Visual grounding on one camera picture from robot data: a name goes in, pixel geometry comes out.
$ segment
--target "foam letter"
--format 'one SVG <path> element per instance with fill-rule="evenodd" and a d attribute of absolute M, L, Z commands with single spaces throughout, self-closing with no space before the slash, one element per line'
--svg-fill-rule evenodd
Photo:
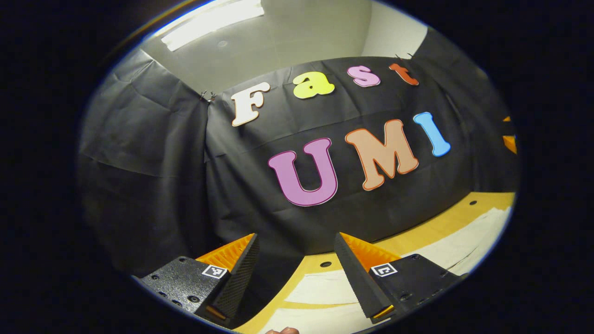
<path fill-rule="evenodd" d="M 377 86 L 380 84 L 380 78 L 371 73 L 371 70 L 365 66 L 353 66 L 346 70 L 346 73 L 355 78 L 353 81 L 361 87 Z"/>
<path fill-rule="evenodd" d="M 442 156 L 450 151 L 450 143 L 444 139 L 437 126 L 435 126 L 433 116 L 430 113 L 422 112 L 415 115 L 412 120 L 415 123 L 420 124 L 423 130 L 425 130 L 427 137 L 429 137 L 429 140 L 433 145 L 432 153 L 434 156 Z"/>
<path fill-rule="evenodd" d="M 332 145 L 329 138 L 316 139 L 307 143 L 303 151 L 314 158 L 315 166 L 320 175 L 321 185 L 316 190 L 304 190 L 301 187 L 295 164 L 297 154 L 293 151 L 279 153 L 268 160 L 276 172 L 280 188 L 289 202 L 298 206 L 314 206 L 329 201 L 338 189 L 338 180 L 328 148 Z"/>
<path fill-rule="evenodd" d="M 384 177 L 378 173 L 375 164 L 388 175 L 396 175 L 396 158 L 398 158 L 398 173 L 406 174 L 419 165 L 419 161 L 412 154 L 399 119 L 387 121 L 384 125 L 385 144 L 382 144 L 367 129 L 357 129 L 345 136 L 345 141 L 355 147 L 365 173 L 363 189 L 369 191 L 384 184 Z"/>
<path fill-rule="evenodd" d="M 314 97 L 316 94 L 330 94 L 334 91 L 334 85 L 328 82 L 328 78 L 322 72 L 307 72 L 298 75 L 293 79 L 297 85 L 293 94 L 300 99 Z"/>
<path fill-rule="evenodd" d="M 413 86 L 419 85 L 419 81 L 417 79 L 409 77 L 408 70 L 404 67 L 400 67 L 398 66 L 398 64 L 392 64 L 390 65 L 390 69 L 396 71 L 396 73 L 398 73 L 402 80 L 406 81 L 407 84 L 411 84 Z"/>
<path fill-rule="evenodd" d="M 264 95 L 262 92 L 269 90 L 270 85 L 268 83 L 260 83 L 233 94 L 231 99 L 235 101 L 235 119 L 231 122 L 231 125 L 237 127 L 255 120 L 258 117 L 258 112 L 252 110 L 252 105 L 258 108 L 262 107 L 264 104 Z"/>

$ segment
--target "screw hole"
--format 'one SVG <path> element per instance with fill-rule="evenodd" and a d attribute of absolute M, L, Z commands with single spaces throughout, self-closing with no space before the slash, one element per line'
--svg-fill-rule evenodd
<path fill-rule="evenodd" d="M 407 301 L 411 297 L 412 297 L 412 294 L 403 294 L 402 296 L 400 296 L 400 301 Z"/>

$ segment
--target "hand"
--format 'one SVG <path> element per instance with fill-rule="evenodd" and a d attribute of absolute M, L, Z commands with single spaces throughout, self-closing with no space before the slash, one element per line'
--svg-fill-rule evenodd
<path fill-rule="evenodd" d="M 286 327 L 285 329 L 281 330 L 280 332 L 277 332 L 277 331 L 271 329 L 268 332 L 266 332 L 266 334 L 299 334 L 299 331 L 296 330 L 295 328 Z"/>

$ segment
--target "black cloth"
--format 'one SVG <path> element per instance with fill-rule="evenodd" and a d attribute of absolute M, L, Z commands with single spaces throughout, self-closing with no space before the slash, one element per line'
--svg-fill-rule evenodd
<path fill-rule="evenodd" d="M 392 63 L 407 68 L 419 86 L 404 82 L 388 68 Z M 355 84 L 346 70 L 358 65 L 370 68 L 381 84 Z M 324 73 L 334 91 L 295 97 L 292 80 L 309 71 Z M 230 97 L 264 81 L 271 89 L 263 93 L 260 116 L 231 126 Z M 432 114 L 451 144 L 444 156 L 432 155 L 429 138 L 413 122 L 421 112 Z M 433 30 L 411 60 L 309 62 L 236 85 L 211 104 L 136 49 L 89 103 L 78 176 L 89 223 L 114 265 L 132 275 L 258 233 L 260 256 L 239 325 L 278 293 L 303 256 L 333 251 L 336 232 L 373 242 L 430 219 L 471 191 L 515 191 L 517 157 L 505 147 L 502 135 L 509 133 L 499 125 L 507 116 L 476 65 Z M 345 135 L 366 128 L 383 141 L 391 119 L 404 123 L 419 166 L 365 191 L 361 162 Z M 316 189 L 320 178 L 302 148 L 323 137 L 332 141 L 337 193 L 318 206 L 296 206 L 267 162 L 295 151 L 302 186 Z"/>

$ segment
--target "letter i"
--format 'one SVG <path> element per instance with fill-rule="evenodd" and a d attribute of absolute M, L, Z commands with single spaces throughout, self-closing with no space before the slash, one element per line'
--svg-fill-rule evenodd
<path fill-rule="evenodd" d="M 432 153 L 434 156 L 442 156 L 450 151 L 450 143 L 441 135 L 441 132 L 433 122 L 433 116 L 429 112 L 422 112 L 415 115 L 412 119 L 425 130 L 427 137 L 429 137 L 433 145 Z"/>

